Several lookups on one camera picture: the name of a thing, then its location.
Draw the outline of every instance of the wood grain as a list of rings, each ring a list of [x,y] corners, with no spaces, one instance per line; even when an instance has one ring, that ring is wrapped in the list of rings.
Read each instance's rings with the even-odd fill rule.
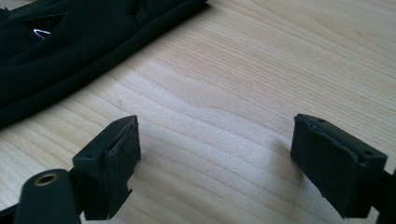
[[[387,153],[393,172],[396,2],[208,5],[91,85],[0,131],[0,209],[18,201],[27,178],[70,169],[109,122],[136,114],[143,159],[133,194],[108,223],[375,223],[374,209],[341,219],[290,160],[290,143],[293,116],[321,117]]]

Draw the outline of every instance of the hole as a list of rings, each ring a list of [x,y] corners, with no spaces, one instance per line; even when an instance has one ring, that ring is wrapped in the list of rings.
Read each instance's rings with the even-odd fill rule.
[[[361,152],[359,157],[358,157],[358,162],[361,165],[365,166],[369,162],[370,156],[372,156],[372,155],[373,155],[373,152],[363,150],[363,152]]]
[[[58,25],[66,14],[50,15],[27,19],[23,25],[38,37],[45,39]]]
[[[85,158],[89,158],[89,159],[95,158],[95,153],[93,152],[88,153],[87,155],[85,155]]]
[[[45,174],[35,180],[35,185],[38,187],[43,187],[55,182],[58,178],[59,175],[56,173]]]

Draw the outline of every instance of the black plastic part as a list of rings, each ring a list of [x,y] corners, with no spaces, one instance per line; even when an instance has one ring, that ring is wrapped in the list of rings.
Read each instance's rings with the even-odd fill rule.
[[[14,204],[9,208],[0,211],[0,223],[12,224],[14,223],[15,213],[17,212],[17,205]]]
[[[49,170],[26,181],[14,223],[80,223],[69,173]]]
[[[384,171],[384,153],[324,119],[299,114],[290,154],[341,217],[367,217],[371,206],[382,219],[395,216],[395,179]]]
[[[137,117],[107,126],[74,158],[76,177],[87,185],[87,220],[112,218],[132,192],[127,181],[140,160]]]
[[[73,158],[70,172],[31,177],[0,223],[80,223],[83,211],[88,220],[112,218],[132,192],[127,181],[141,157],[137,126],[137,116],[116,120]]]

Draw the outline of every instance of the black fabric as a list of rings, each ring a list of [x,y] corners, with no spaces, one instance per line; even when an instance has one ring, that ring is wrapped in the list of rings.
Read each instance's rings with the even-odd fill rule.
[[[0,9],[0,128],[79,89],[205,1],[39,0]]]

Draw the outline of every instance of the wooden table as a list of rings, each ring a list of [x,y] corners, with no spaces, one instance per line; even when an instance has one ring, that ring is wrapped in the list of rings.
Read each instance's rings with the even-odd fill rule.
[[[18,202],[30,176],[70,169],[108,123],[135,114],[142,161],[134,192],[108,223],[375,223],[374,209],[341,219],[292,162],[290,144],[295,115],[321,117],[388,154],[393,172],[396,2],[208,5],[91,85],[0,131],[0,209]]]

